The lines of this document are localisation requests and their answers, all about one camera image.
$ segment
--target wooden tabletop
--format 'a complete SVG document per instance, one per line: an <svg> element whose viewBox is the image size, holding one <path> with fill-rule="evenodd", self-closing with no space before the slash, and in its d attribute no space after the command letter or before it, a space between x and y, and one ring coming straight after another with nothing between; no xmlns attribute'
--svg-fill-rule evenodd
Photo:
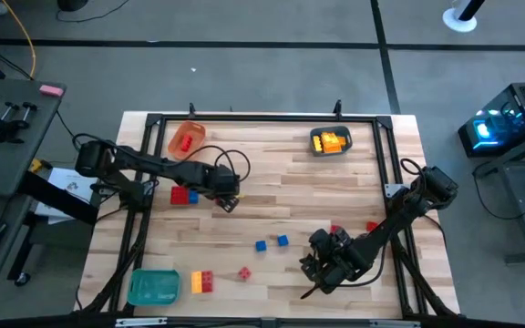
<svg viewBox="0 0 525 328"><path fill-rule="evenodd" d="M146 112L125 112L118 133L118 144L140 148ZM393 116L396 145L400 158L411 158L425 165L423 149L414 116ZM153 201L149 236L143 259L144 269L175 269L181 275L180 298L169 307L137 307L136 315L295 317L295 318L400 318L396 278L391 250L386 250L382 277L365 287L339 288L329 295L319 291L299 298L313 284L301 272L299 259L309 251L309 236L332 224L343 226L350 235L365 232L368 221L385 218L378 177L372 129L365 123L346 123L354 146L343 156L315 158L309 151L311 128L333 123L307 122L201 122L206 127L206 145L243 151L252 163L250 177L242 182L238 207L230 214L211 201L200 198L198 205L170 205L174 183L161 179ZM180 125L168 121L162 154ZM386 135L382 131L386 160ZM155 140L149 149L153 149ZM194 160L212 163L219 155L207 149ZM232 154L239 174L246 164ZM391 175L390 163L388 174ZM404 174L405 182L414 177ZM118 206L107 201L103 215ZM431 217L437 219L432 211ZM90 244L79 296L86 306L102 289L115 270L126 212L105 218L97 224ZM423 219L413 224L420 268L446 305L458 312L457 297L441 232ZM279 247L276 236L286 234L288 247ZM256 241L266 241L268 250L257 252ZM374 269L360 281L376 274ZM244 282L238 271L252 271ZM192 294L190 275L213 271L212 293ZM125 304L130 273L121 290L119 308ZM414 287L407 279L413 309Z"/></svg>

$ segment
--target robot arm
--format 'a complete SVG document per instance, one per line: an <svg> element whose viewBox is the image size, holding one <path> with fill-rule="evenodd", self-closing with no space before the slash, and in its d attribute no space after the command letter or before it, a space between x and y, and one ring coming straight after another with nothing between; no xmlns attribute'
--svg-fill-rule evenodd
<svg viewBox="0 0 525 328"><path fill-rule="evenodd" d="M313 290L331 293L344 280L356 281L372 268L378 251L392 236L429 210L446 208L457 196L457 188L437 167L423 168L410 189L403 187L392 197L387 204L389 216L369 234L354 239L341 228L335 233L316 231L309 239L314 255L300 260L301 269L315 283Z"/></svg>
<svg viewBox="0 0 525 328"><path fill-rule="evenodd" d="M128 146L116 146L105 140L82 144L78 152L76 171L84 177L100 178L116 186L128 205L143 208L146 186L131 181L121 171L133 169L150 175L174 180L178 185L196 190L225 211L231 212L238 204L240 176L224 165L212 166L193 160L172 161L151 155L142 155Z"/></svg>

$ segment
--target white object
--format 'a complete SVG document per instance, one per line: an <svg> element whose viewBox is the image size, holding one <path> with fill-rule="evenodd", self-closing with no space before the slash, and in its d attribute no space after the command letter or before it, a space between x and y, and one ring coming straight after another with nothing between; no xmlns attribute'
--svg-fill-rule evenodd
<svg viewBox="0 0 525 328"><path fill-rule="evenodd" d="M80 200L90 202L92 189L90 185L97 182L97 178L85 178L73 169L53 168L50 178L47 180L56 187L66 190ZM48 224L56 224L65 220L73 220L71 216L63 211L56 210L44 203L38 203L36 214L48 217Z"/></svg>
<svg viewBox="0 0 525 328"><path fill-rule="evenodd" d="M454 8L448 9L443 13L443 22L448 28L459 33L471 32L477 27L478 20L472 17L468 21L459 20L456 16L456 10Z"/></svg>

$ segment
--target gray floor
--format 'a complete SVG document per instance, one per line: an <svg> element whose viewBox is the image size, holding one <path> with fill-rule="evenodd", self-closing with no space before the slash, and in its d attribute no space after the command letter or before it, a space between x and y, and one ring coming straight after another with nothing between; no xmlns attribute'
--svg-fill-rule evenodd
<svg viewBox="0 0 525 328"><path fill-rule="evenodd" d="M70 18L95 15L118 2L92 1ZM487 2L479 11L478 29L468 35L442 25L448 0L379 3L389 43L525 45L525 1ZM376 42L369 0L148 0L79 25L56 22L53 2L12 5L34 38ZM0 37L21 37L13 23L10 17L0 19ZM0 51L29 67L26 47L0 46ZM107 138L116 137L125 110L180 110L190 102L198 110L325 112L341 98L345 112L390 112L377 50L41 46L37 60L37 79L68 85L61 107L67 124ZM524 250L520 231L515 222L494 219L481 208L470 175L478 163L465 157L456 134L508 83L525 82L525 52L390 51L390 60L400 110L417 116L427 162L460 186L440 218L462 312L525 323L525 264L503 262L505 254ZM9 76L20 78L14 72ZM40 155L74 158L58 122ZM497 207L503 195L491 182L481 183L484 197L507 215L510 209ZM84 243L89 238L78 236ZM16 289L0 281L0 318L70 311L85 259L82 250L37 252L27 286ZM52 300L38 301L50 293Z"/></svg>

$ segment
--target toy block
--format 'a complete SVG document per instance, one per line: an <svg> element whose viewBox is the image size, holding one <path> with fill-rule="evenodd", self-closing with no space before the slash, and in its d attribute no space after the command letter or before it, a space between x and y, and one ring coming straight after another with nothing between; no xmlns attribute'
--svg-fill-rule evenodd
<svg viewBox="0 0 525 328"><path fill-rule="evenodd" d="M370 232L370 231L374 230L377 226L378 226L378 223L369 221L368 223L365 224L365 229L368 232Z"/></svg>
<svg viewBox="0 0 525 328"><path fill-rule="evenodd" d="M247 267L243 267L239 272L238 275L243 278L244 280L247 280L251 276L251 271L248 270Z"/></svg>
<svg viewBox="0 0 525 328"><path fill-rule="evenodd" d="M188 134L183 136L183 139L181 140L181 151L188 151L192 140L193 138Z"/></svg>
<svg viewBox="0 0 525 328"><path fill-rule="evenodd" d="M191 273L191 293L201 293L201 272Z"/></svg>
<svg viewBox="0 0 525 328"><path fill-rule="evenodd" d="M257 241L254 246L256 251L266 251L266 241Z"/></svg>
<svg viewBox="0 0 525 328"><path fill-rule="evenodd" d="M336 225L332 225L332 227L330 228L329 232L335 233L340 228L342 228L342 227L336 226Z"/></svg>
<svg viewBox="0 0 525 328"><path fill-rule="evenodd" d="M187 205L188 190L183 187L171 187L171 205Z"/></svg>
<svg viewBox="0 0 525 328"><path fill-rule="evenodd" d="M342 146L339 144L337 136L333 132L324 132L321 134L321 141L324 145L324 152L341 152Z"/></svg>
<svg viewBox="0 0 525 328"><path fill-rule="evenodd" d="M188 203L189 204L197 204L199 199L198 191L190 190L188 193Z"/></svg>
<svg viewBox="0 0 525 328"><path fill-rule="evenodd" d="M289 245L289 240L287 239L287 235L279 236L277 238L277 241L279 241L279 246Z"/></svg>
<svg viewBox="0 0 525 328"><path fill-rule="evenodd" d="M211 292L214 284L214 275L211 271L201 272L201 292Z"/></svg>
<svg viewBox="0 0 525 328"><path fill-rule="evenodd" d="M319 139L319 136L314 136L314 147L315 151L322 151L321 140Z"/></svg>

